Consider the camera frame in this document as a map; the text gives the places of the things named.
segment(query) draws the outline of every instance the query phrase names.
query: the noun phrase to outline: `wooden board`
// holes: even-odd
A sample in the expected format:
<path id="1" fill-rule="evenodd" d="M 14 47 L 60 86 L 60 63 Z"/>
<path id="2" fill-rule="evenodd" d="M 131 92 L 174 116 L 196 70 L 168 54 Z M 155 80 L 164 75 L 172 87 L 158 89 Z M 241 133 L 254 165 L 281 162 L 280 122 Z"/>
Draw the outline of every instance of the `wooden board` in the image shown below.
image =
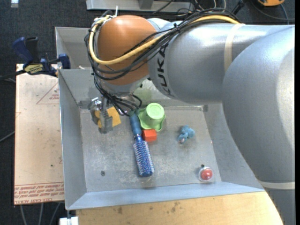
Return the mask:
<path id="1" fill-rule="evenodd" d="M 80 225 L 282 225 L 266 192 L 77 210 Z"/>

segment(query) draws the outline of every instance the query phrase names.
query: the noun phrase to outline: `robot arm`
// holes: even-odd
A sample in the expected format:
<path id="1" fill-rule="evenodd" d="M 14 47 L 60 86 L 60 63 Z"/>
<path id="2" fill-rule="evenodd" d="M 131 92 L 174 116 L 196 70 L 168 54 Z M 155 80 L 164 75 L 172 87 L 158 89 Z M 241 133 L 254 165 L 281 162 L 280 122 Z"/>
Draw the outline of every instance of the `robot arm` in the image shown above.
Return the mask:
<path id="1" fill-rule="evenodd" d="M 292 224 L 294 26 L 245 25 L 219 15 L 206 20 L 211 15 L 173 23 L 136 16 L 112 18 L 99 31 L 96 82 L 107 93 L 129 100 L 150 77 L 170 98 L 199 105 L 222 102 L 241 154 L 283 220 Z M 111 78 L 107 71 L 125 74 L 106 80 Z"/>

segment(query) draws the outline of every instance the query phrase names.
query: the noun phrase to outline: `blue toy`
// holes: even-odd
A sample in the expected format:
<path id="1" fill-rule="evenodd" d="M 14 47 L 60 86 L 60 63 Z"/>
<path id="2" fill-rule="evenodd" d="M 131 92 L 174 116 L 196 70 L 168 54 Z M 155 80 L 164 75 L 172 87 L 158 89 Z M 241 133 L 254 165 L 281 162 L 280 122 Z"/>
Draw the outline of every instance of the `blue toy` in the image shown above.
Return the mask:
<path id="1" fill-rule="evenodd" d="M 179 143 L 185 143 L 188 138 L 192 138 L 195 135 L 195 131 L 185 125 L 181 129 L 181 134 L 178 136 L 177 141 Z"/>

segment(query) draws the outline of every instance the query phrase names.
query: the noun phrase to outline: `brush handle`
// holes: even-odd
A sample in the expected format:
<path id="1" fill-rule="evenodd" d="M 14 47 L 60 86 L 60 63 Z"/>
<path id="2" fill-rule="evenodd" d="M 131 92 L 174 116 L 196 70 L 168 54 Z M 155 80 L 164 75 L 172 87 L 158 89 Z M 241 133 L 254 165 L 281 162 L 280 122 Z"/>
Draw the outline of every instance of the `brush handle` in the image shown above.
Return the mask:
<path id="1" fill-rule="evenodd" d="M 132 132 L 135 137 L 133 150 L 135 152 L 135 159 L 139 170 L 139 175 L 142 177 L 149 177 L 154 173 L 154 166 L 148 144 L 141 136 L 142 130 L 140 127 L 140 120 L 135 113 L 130 116 L 129 119 Z"/>

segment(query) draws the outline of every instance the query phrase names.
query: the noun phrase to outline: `green object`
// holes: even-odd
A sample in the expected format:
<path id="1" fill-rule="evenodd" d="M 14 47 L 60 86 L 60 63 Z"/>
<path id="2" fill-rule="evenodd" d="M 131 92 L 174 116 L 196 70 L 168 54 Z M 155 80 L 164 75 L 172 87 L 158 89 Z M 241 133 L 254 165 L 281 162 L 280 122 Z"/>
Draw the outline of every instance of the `green object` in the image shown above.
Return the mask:
<path id="1" fill-rule="evenodd" d="M 159 132 L 163 128 L 165 111 L 160 104 L 150 103 L 146 108 L 140 110 L 138 117 L 142 128 L 153 128 Z"/>

